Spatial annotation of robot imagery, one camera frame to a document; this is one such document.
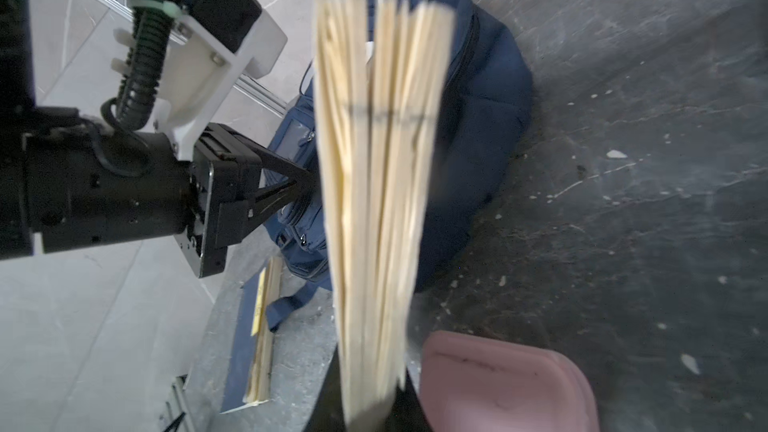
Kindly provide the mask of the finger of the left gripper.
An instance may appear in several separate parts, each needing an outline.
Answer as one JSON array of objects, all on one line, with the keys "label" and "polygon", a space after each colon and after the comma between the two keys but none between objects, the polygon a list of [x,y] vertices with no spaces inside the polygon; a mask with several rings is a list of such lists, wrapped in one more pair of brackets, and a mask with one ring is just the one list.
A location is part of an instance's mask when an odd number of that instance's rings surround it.
[{"label": "finger of the left gripper", "polygon": [[306,169],[236,131],[217,136],[225,145],[224,162],[234,167],[222,179],[215,234],[215,245],[227,247],[307,193],[314,179]]}]

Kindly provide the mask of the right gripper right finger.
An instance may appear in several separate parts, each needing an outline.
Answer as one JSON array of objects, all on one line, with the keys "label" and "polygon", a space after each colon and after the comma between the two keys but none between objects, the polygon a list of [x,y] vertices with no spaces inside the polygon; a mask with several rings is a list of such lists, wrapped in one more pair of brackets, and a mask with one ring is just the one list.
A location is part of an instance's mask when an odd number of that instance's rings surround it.
[{"label": "right gripper right finger", "polygon": [[395,401],[389,414],[389,431],[432,432],[409,372],[406,372],[404,387],[396,389]]}]

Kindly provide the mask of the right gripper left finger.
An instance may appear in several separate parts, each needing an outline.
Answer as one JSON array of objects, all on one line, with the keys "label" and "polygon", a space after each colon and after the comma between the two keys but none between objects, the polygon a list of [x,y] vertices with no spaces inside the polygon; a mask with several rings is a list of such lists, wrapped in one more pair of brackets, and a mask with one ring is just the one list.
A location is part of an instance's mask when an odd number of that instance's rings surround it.
[{"label": "right gripper left finger", "polygon": [[345,432],[342,406],[341,367],[338,349],[328,366],[314,409],[304,432]]}]

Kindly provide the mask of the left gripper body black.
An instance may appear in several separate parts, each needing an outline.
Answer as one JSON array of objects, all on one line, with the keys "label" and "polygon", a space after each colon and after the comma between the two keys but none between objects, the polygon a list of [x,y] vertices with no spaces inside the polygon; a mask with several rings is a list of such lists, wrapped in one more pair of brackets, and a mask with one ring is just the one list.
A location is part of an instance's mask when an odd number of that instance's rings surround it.
[{"label": "left gripper body black", "polygon": [[199,277],[224,271],[230,246],[263,221],[255,206],[264,149],[209,124],[190,161],[159,133],[103,128],[76,109],[22,117],[22,253],[171,236]]}]

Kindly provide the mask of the purple book yellow label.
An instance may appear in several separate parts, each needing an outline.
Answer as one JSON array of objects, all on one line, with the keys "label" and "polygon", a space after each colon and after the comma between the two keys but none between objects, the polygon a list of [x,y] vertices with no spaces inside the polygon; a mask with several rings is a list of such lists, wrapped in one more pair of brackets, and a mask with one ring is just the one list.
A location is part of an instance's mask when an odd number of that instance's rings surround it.
[{"label": "purple book yellow label", "polygon": [[350,431],[381,428],[406,383],[406,327],[454,27],[453,10],[434,2],[315,2],[317,152]]}]

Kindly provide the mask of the navy blue student backpack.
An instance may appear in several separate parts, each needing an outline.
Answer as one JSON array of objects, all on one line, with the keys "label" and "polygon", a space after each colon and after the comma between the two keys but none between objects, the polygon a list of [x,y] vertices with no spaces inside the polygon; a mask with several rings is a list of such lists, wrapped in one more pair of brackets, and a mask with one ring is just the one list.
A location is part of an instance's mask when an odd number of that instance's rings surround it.
[{"label": "navy blue student backpack", "polygon": [[[404,1],[439,2],[456,13],[415,285],[421,292],[467,244],[473,217],[497,192],[531,121],[533,81],[509,28],[472,0]],[[370,22],[376,3],[367,0]],[[289,271],[305,282],[267,306],[271,330],[318,289],[332,287],[323,220],[320,184],[314,182],[265,224]]]}]

